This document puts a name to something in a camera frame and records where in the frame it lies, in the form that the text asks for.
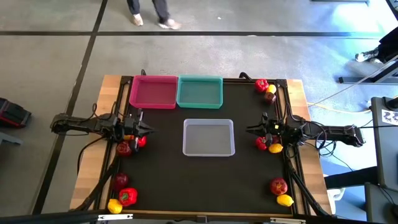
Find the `person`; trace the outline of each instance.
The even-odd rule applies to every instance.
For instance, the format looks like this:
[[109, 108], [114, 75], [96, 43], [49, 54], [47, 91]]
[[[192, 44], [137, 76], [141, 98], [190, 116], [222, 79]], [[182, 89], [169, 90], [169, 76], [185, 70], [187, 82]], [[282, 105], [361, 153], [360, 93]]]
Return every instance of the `person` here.
[[355, 60], [358, 62], [370, 60], [371, 62], [386, 63], [398, 55], [398, 27], [379, 40], [379, 43], [379, 46], [374, 50], [356, 54]]
[[[166, 0], [152, 0], [152, 2], [154, 3], [157, 16], [159, 17], [158, 25], [161, 28], [173, 30], [181, 28], [181, 24], [170, 18], [169, 11], [167, 10]], [[139, 14], [139, 0], [127, 0], [127, 5], [129, 6], [130, 12], [132, 14], [132, 23], [136, 26], [144, 25], [144, 21]]]

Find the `pink tray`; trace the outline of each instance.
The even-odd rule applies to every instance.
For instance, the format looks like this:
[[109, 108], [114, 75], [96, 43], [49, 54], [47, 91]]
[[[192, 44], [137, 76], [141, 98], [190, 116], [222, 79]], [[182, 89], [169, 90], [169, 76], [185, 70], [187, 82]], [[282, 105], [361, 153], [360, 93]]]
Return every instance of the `pink tray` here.
[[130, 104], [135, 108], [174, 109], [178, 77], [137, 75], [133, 78]]

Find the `yellow lemon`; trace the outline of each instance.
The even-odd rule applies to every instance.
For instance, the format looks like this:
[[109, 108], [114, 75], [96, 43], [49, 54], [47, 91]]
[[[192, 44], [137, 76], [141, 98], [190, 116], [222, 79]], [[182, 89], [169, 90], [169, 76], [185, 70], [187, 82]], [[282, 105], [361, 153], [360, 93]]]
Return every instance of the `yellow lemon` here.
[[108, 202], [108, 210], [112, 214], [119, 214], [122, 212], [123, 206], [117, 199], [110, 199]]
[[291, 196], [289, 195], [280, 195], [276, 198], [276, 202], [278, 202], [279, 205], [290, 207], [294, 201]]
[[284, 147], [281, 144], [276, 143], [276, 144], [272, 144], [271, 146], [269, 146], [268, 150], [271, 153], [280, 153], [280, 152], [282, 152], [283, 148]]
[[276, 86], [275, 86], [275, 85], [272, 85], [272, 84], [269, 85], [266, 92], [267, 92], [267, 93], [273, 93], [273, 94], [275, 94], [275, 92], [276, 92]]

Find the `teal tray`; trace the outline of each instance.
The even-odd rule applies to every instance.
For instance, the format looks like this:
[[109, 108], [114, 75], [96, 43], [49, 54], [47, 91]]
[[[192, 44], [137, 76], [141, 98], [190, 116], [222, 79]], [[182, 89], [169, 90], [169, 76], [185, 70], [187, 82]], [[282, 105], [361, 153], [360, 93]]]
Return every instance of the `teal tray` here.
[[177, 104], [182, 108], [220, 108], [223, 104], [223, 78], [180, 75]]

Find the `clear plastic tray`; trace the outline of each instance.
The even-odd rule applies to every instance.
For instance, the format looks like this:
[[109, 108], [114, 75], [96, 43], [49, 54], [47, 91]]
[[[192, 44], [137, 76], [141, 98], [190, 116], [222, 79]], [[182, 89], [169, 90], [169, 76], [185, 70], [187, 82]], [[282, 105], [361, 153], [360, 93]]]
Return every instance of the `clear plastic tray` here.
[[130, 104], [135, 108], [174, 109], [175, 76], [137, 75], [132, 81]]
[[180, 75], [177, 103], [182, 108], [220, 108], [223, 104], [223, 78]]
[[234, 128], [230, 119], [186, 119], [182, 152], [186, 156], [232, 156]]

